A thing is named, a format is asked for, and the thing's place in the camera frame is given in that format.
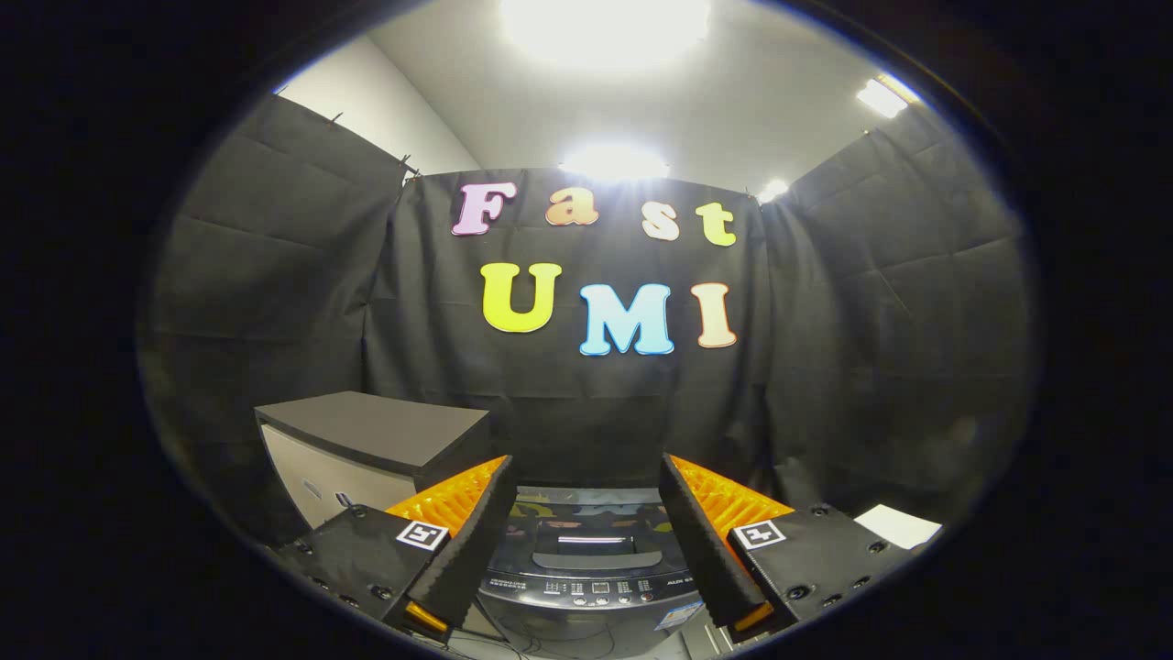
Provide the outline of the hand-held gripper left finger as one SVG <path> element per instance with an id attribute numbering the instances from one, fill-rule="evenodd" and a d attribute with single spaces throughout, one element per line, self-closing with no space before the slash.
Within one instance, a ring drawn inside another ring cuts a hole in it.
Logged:
<path id="1" fill-rule="evenodd" d="M 351 505 L 277 547 L 274 560 L 389 630 L 448 642 L 465 626 L 516 499 L 511 456 L 387 509 Z"/>

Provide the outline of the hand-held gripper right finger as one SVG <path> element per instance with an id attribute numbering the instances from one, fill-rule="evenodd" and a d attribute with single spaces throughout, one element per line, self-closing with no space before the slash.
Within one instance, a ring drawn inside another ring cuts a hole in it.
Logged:
<path id="1" fill-rule="evenodd" d="M 665 454 L 658 491 L 696 588 L 732 642 L 838 611 L 913 552 L 834 506 L 788 506 Z"/>

